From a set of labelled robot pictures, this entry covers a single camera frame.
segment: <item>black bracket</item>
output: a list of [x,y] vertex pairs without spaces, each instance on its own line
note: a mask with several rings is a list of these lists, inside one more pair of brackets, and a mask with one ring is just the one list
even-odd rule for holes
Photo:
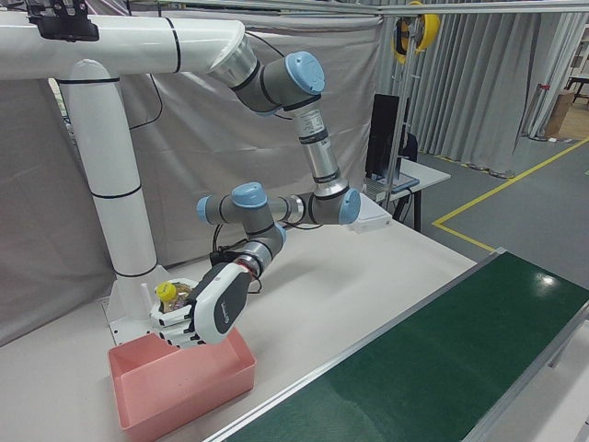
[[39,34],[47,40],[98,41],[98,27],[88,19],[85,0],[72,0],[66,5],[64,0],[50,0],[54,16],[43,15],[43,3],[29,2],[29,22],[37,25]]

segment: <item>small bottle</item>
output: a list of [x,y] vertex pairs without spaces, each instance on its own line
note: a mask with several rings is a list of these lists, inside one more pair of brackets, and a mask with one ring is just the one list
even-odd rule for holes
[[164,281],[156,287],[156,295],[161,301],[161,311],[170,311],[183,308],[186,298],[191,293],[192,287],[180,282]]

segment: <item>gray backdrop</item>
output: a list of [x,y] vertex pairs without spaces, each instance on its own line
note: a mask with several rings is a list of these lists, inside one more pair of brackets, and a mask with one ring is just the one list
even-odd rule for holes
[[[95,7],[116,13],[119,8]],[[236,18],[179,11],[169,17]],[[341,169],[360,185],[375,90],[378,18],[242,18],[283,52],[309,50],[323,64],[321,101]],[[277,55],[252,39],[262,61]],[[258,180],[270,194],[306,192],[313,181],[292,122],[249,112],[232,92],[193,74],[155,76],[164,110],[132,131],[160,263],[203,256],[213,228],[195,214],[199,198]],[[130,125],[159,104],[148,76],[121,81]],[[107,295],[114,279],[77,155],[44,81],[0,83],[0,344]],[[234,240],[225,228],[220,242]]]

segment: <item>gray arm segment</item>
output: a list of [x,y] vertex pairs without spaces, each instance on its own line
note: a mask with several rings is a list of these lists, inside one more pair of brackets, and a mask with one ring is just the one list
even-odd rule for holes
[[[318,101],[325,76],[318,60],[308,52],[296,52],[262,65],[248,43],[242,42],[210,75],[231,87],[253,111],[272,114],[283,109],[294,120],[316,188],[310,194],[271,199],[273,219],[310,224],[355,221],[360,212],[360,194],[350,189],[341,176],[321,117]],[[201,218],[211,224],[239,222],[235,210],[224,199],[210,197],[205,206]]]
[[286,240],[284,229],[274,223],[266,192],[257,182],[237,186],[231,195],[210,196],[197,204],[199,217],[213,224],[241,224],[248,242],[238,252],[236,263],[243,264],[261,276]]

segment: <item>gray floor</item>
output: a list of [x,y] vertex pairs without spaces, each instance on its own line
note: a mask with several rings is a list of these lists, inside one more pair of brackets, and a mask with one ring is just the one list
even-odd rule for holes
[[[522,139],[514,154],[516,174],[571,147]],[[503,184],[437,157],[420,155],[426,166],[452,178],[423,191],[422,233],[480,261],[488,252],[432,225],[462,204]],[[406,224],[412,226],[412,210]],[[503,247],[540,267],[589,288],[589,143],[494,194],[445,225],[493,248]]]

